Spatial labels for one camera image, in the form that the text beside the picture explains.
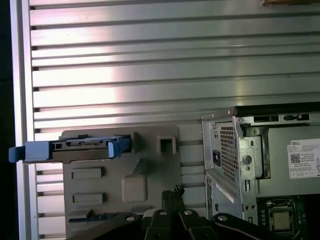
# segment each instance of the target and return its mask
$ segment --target metal bracket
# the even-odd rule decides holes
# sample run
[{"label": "metal bracket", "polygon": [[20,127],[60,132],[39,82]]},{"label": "metal bracket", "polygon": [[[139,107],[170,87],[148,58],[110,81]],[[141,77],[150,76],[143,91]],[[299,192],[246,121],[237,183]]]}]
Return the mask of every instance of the metal bracket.
[{"label": "metal bracket", "polygon": [[239,137],[239,186],[243,219],[258,224],[256,159],[261,160],[260,137]]}]

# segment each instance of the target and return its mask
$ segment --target silver panel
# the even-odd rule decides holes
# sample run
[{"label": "silver panel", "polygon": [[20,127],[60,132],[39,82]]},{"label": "silver panel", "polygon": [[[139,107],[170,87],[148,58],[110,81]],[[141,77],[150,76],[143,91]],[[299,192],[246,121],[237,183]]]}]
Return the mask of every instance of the silver panel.
[{"label": "silver panel", "polygon": [[[320,6],[261,3],[11,0],[11,9],[20,9],[11,17],[17,145],[56,140],[70,129],[166,122],[183,125],[180,138],[192,149],[201,146],[203,114],[234,105],[320,101]],[[183,167],[203,164],[197,148]],[[45,196],[63,193],[60,164],[30,168],[31,182],[18,169],[22,239],[30,235],[23,225],[30,210],[25,199],[32,201],[32,224],[38,222],[37,195],[33,190],[30,198],[26,187]],[[189,171],[183,175],[188,182],[195,174]],[[203,186],[187,189],[191,206],[204,204],[193,198],[205,195]],[[64,222],[41,217],[40,238],[63,237]]]},{"label": "silver panel", "polygon": [[31,31],[32,46],[146,41],[243,35],[316,33],[320,16],[143,23],[119,26],[40,29]]},{"label": "silver panel", "polygon": [[[44,4],[46,1],[31,0],[31,5]],[[72,3],[81,1],[50,1],[53,3]],[[108,1],[82,1],[82,2],[108,2]],[[288,14],[294,13],[316,13],[320,10],[315,7],[292,7]],[[92,6],[57,9],[32,10],[31,25],[59,25],[59,24],[81,24],[81,23],[101,23],[120,21],[142,21],[156,19],[180,19],[180,18],[204,18],[204,17],[226,17],[255,15],[257,11],[266,15],[282,13],[281,8],[272,9],[262,7],[259,1],[251,0],[224,0],[211,2],[174,2],[155,3],[153,5],[112,5],[112,6]]]},{"label": "silver panel", "polygon": [[268,132],[270,179],[259,181],[259,197],[319,194],[320,178],[290,179],[287,146],[291,140],[317,139],[320,126],[271,128]]}]

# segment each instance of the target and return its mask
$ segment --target metal frame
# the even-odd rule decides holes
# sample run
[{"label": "metal frame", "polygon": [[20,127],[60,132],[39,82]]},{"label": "metal frame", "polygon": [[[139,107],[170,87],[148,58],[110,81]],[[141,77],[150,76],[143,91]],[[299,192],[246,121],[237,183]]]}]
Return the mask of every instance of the metal frame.
[{"label": "metal frame", "polygon": [[[10,12],[15,144],[22,146],[24,142],[34,140],[29,1],[10,0]],[[16,173],[19,239],[37,240],[39,234],[35,165],[18,162]]]}]

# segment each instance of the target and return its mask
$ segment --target screw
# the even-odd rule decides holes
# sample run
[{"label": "screw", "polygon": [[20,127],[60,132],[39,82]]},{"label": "screw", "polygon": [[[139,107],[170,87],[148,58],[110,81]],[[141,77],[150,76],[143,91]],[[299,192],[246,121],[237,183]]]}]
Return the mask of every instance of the screw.
[{"label": "screw", "polygon": [[246,155],[246,156],[243,157],[243,163],[244,163],[245,165],[249,165],[251,162],[252,162],[251,156]]},{"label": "screw", "polygon": [[185,215],[191,215],[191,214],[192,214],[192,211],[190,211],[190,210],[185,210],[185,211],[184,211],[184,214],[185,214]]},{"label": "screw", "polygon": [[227,221],[228,218],[226,216],[218,216],[218,220],[220,221]]},{"label": "screw", "polygon": [[126,220],[127,220],[127,221],[133,221],[133,220],[135,220],[135,217],[129,216],[129,217],[126,218]]}]

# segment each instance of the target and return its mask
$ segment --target aluminum slotted panel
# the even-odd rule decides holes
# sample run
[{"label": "aluminum slotted panel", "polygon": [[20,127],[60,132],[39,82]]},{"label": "aluminum slotted panel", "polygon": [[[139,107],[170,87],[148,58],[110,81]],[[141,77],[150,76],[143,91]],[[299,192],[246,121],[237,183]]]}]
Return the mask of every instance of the aluminum slotted panel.
[{"label": "aluminum slotted panel", "polygon": [[[185,200],[199,210],[204,202],[193,196],[205,196],[199,182],[201,115],[234,105],[320,101],[319,5],[12,2],[24,10],[12,15],[22,24],[23,12],[24,140],[55,140],[71,129],[179,124],[186,142]],[[13,47],[18,49],[18,42]],[[17,70],[15,78],[22,75]],[[39,164],[35,173],[31,187],[39,194],[30,193],[31,211],[41,213],[39,221],[32,218],[32,240],[38,233],[42,239],[62,238],[61,165]],[[49,196],[59,203],[55,212],[46,208]]]}]

